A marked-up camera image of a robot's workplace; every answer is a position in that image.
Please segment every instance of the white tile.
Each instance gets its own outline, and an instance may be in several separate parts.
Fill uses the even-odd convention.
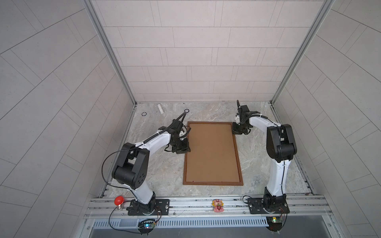
[[[375,131],[352,145],[352,148],[356,151],[378,182],[381,181],[381,172],[378,171],[380,166],[378,153],[380,139],[381,132]]]
[[[348,50],[352,47],[352,45],[357,41],[357,39],[361,36],[361,34],[365,31],[367,26],[360,24],[356,30],[352,33],[349,39],[345,42],[345,44],[340,49],[340,52],[346,54]]]
[[[66,238],[69,237],[78,216],[60,213],[54,224],[48,238]]]
[[[317,103],[302,82],[297,83],[295,89],[291,93],[291,97],[294,99],[309,124],[323,111],[319,103]]]
[[[15,164],[0,159],[0,183],[3,183],[15,166]]]
[[[158,1],[162,26],[214,26],[215,1]]]
[[[181,94],[181,101],[219,101],[219,93],[187,93]]]
[[[282,10],[282,7],[283,7],[283,3],[284,1],[276,1],[274,11],[272,12],[272,15],[271,15],[269,27],[274,27],[275,24],[277,23],[280,11]]]
[[[220,101],[254,101],[256,93],[221,93]]]
[[[352,0],[345,9],[344,15],[381,31],[380,7],[378,0]]]
[[[83,206],[106,151],[95,143],[66,202]]]
[[[316,166],[325,187],[346,225],[367,223],[367,218],[357,205],[351,192],[337,172],[331,160],[326,160]]]
[[[254,82],[252,93],[275,93],[279,85],[279,82]]]
[[[287,90],[283,90],[281,92],[281,94],[279,95],[279,101],[282,103],[282,106],[288,116],[290,116],[291,113],[297,107],[294,99],[291,97],[291,95],[289,94]]]
[[[224,5],[223,1],[216,1],[216,10],[215,10],[215,27],[221,26],[221,18],[222,18],[222,7]]]
[[[356,199],[364,214],[367,216],[370,224],[378,236],[381,235],[381,224],[378,219],[373,218],[373,215],[381,212],[381,206],[377,199],[377,194],[380,193],[380,185],[374,185],[352,192],[354,198]]]
[[[31,84],[37,86],[41,79],[28,67],[24,62],[22,62],[11,50],[0,55],[6,60],[13,68],[17,70],[22,76],[24,76]]]
[[[26,5],[24,0],[13,0],[13,3],[16,4],[17,8],[22,12],[25,18],[29,21],[29,23],[33,26],[33,28],[40,32],[44,29],[42,24],[39,22],[37,17],[33,14],[31,9]]]
[[[11,1],[2,1],[0,9],[0,52],[6,51],[37,33],[22,12]]]
[[[95,46],[97,47],[98,51],[99,51],[99,54],[101,54],[101,57],[104,58],[106,57],[107,53],[106,53],[106,50],[104,49],[104,46],[101,42],[101,40],[99,39],[99,36],[95,36],[93,38],[93,41],[94,41],[94,44]]]
[[[315,91],[314,98],[344,137],[369,123],[369,119],[328,78]]]
[[[96,1],[106,26],[155,26],[149,1]]]
[[[305,55],[300,60],[294,72],[308,90],[319,79],[322,72]]]
[[[152,66],[148,71],[151,81],[187,81],[185,66]]]
[[[124,90],[122,82],[118,78],[118,75],[115,74],[98,98],[107,112],[111,111],[112,106],[122,90]]]
[[[32,207],[38,195],[13,188],[0,186],[0,201],[26,207]]]
[[[174,47],[171,27],[119,27],[125,47]]]
[[[300,47],[304,38],[306,37],[308,29],[308,27],[286,27],[277,47]]]
[[[378,182],[371,174],[368,174],[364,177],[361,177],[346,183],[347,187],[349,188],[351,192],[362,189],[362,188],[366,188],[369,186],[373,186],[376,184],[378,184]]]
[[[119,32],[119,27],[104,27],[103,28],[107,39],[110,42],[111,47],[113,48],[122,48],[125,47],[122,36],[120,35]]]
[[[66,104],[80,116],[82,120],[85,120],[104,88],[105,85],[98,73],[93,70]]]
[[[331,10],[320,26],[317,35],[340,50],[359,24],[357,21]]]
[[[338,50],[315,36],[309,45],[306,56],[330,79],[337,79],[349,68],[352,61]]]
[[[328,117],[314,128],[314,132],[344,182],[370,174],[367,167]]]
[[[0,158],[20,161],[70,95],[54,74],[34,88],[0,120]]]
[[[54,73],[73,93],[102,60],[93,41],[65,60]]]
[[[262,66],[289,66],[297,48],[267,48]]]
[[[329,159],[328,154],[326,152],[324,152],[321,155],[319,155],[318,157],[314,158],[312,160],[312,163],[314,163],[314,165],[316,166],[316,165],[320,164],[321,162],[326,161],[327,159]]]
[[[358,224],[358,225],[349,225],[347,226],[349,232],[352,236],[371,236],[376,235],[375,231],[373,230],[372,226],[369,223],[366,224]]]
[[[167,48],[168,65],[210,65],[212,48]]]
[[[0,118],[7,114],[34,86],[0,57]]]
[[[83,164],[79,163],[77,160],[64,155],[60,161],[62,164],[74,169],[77,172],[81,172]]]
[[[255,66],[259,48],[219,48],[217,65]]]
[[[319,116],[317,116],[317,118],[315,118],[311,123],[310,123],[310,127],[312,129],[314,129],[317,125],[319,125],[320,122],[322,122],[325,118],[327,117],[327,114],[325,113],[325,111],[323,111],[322,113],[320,113]]]
[[[367,28],[346,53],[351,60],[381,80],[381,32]]]
[[[144,76],[143,68],[141,66],[122,66],[121,68],[127,82],[146,81],[146,77]]]
[[[47,237],[77,176],[78,172],[58,164],[15,237]]]
[[[106,117],[101,111],[97,107],[93,107],[68,147],[66,154],[84,164],[105,121]]]
[[[83,9],[83,4],[75,0],[64,2],[60,0],[25,0],[25,2],[45,28]]]
[[[285,1],[276,27],[310,27],[322,2]]]
[[[62,108],[61,111],[65,113],[70,119],[72,119],[77,125],[81,126],[83,123],[83,120],[81,119],[78,114],[75,113],[67,104],[65,104]]]
[[[255,101],[270,101],[274,97],[274,93],[257,93]]]
[[[70,16],[70,18],[85,42],[88,42],[94,36],[96,36],[97,33],[95,28],[90,21],[90,17],[85,9]]]
[[[101,69],[103,75],[106,77],[107,82],[109,82],[115,75],[115,70],[111,64],[110,58],[106,56],[98,66]]]
[[[123,66],[162,66],[159,48],[117,48]]]
[[[29,210],[30,208],[24,206],[0,202],[0,212],[2,214],[7,214],[7,216],[1,216],[0,218],[2,236],[13,237],[24,221]]]
[[[107,144],[110,144],[112,135],[114,134],[114,131],[118,125],[118,121],[121,116],[122,111],[115,103],[99,133],[99,137],[102,138]]]
[[[230,81],[233,66],[192,66],[192,81]]]
[[[245,93],[249,82],[215,82],[214,93]]]
[[[232,27],[229,47],[277,47],[282,32],[281,27]]]
[[[316,158],[324,152],[323,146],[320,144],[318,138],[301,112],[298,112],[291,122],[295,125],[294,129],[303,141],[303,145],[310,158]]]
[[[168,93],[165,82],[131,82],[135,93]]]
[[[37,76],[44,79],[79,47],[66,22],[60,21],[16,45],[12,51]]]
[[[225,1],[221,26],[267,27],[276,2]]]
[[[346,139],[350,145],[353,145],[357,141],[367,137],[373,132],[377,131],[377,127],[372,123],[368,123],[365,126],[361,127],[358,131],[354,132],[352,135],[348,136]]]
[[[176,47],[227,47],[229,35],[230,28],[228,27],[173,28]]]
[[[160,19],[160,12],[159,12],[159,6],[157,4],[157,1],[150,1],[151,4],[151,10],[152,10],[152,16],[154,18],[155,26],[162,26],[162,21]]]
[[[173,93],[208,93],[209,82],[172,82],[172,88]]]
[[[180,94],[144,94],[144,99],[147,102],[179,102],[181,101]]]
[[[58,112],[3,185],[40,194],[78,129],[74,121]]]

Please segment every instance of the toy figurine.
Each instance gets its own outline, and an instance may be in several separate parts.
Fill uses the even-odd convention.
[[[215,207],[214,212],[223,212],[224,208],[222,207],[224,203],[220,199],[213,200],[212,205]]]

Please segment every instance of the black bracket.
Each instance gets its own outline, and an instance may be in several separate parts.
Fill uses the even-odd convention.
[[[248,198],[247,199],[250,214],[281,214],[281,213],[290,213],[290,209],[288,208],[287,203],[282,204],[279,206],[277,210],[275,210],[274,213],[268,213],[263,206],[263,198]]]
[[[162,212],[162,216],[168,215],[169,213],[169,199],[156,199],[155,206],[158,206]],[[129,216],[146,216],[143,212],[139,211],[138,203],[135,199],[131,200],[130,207],[128,208]],[[154,209],[150,216],[156,216],[157,210]]]

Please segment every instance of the brown board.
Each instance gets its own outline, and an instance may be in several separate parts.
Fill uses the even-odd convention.
[[[231,122],[189,121],[184,185],[243,186]]]

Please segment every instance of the black cable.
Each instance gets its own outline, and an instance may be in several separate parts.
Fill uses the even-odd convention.
[[[117,209],[118,207],[115,207],[114,208],[114,210],[112,210],[112,212],[110,213],[110,216],[109,216],[109,226],[111,227],[111,228],[113,228],[112,227],[112,225],[111,225],[111,223],[110,223],[110,218],[111,218],[111,215],[112,215],[112,213],[115,211],[115,209]],[[118,231],[121,231],[121,232],[128,232],[128,233],[133,233],[133,234],[140,234],[140,232],[131,232],[131,231],[128,231],[128,230],[119,230],[119,229],[116,229],[116,228],[113,228],[114,230],[118,230]]]

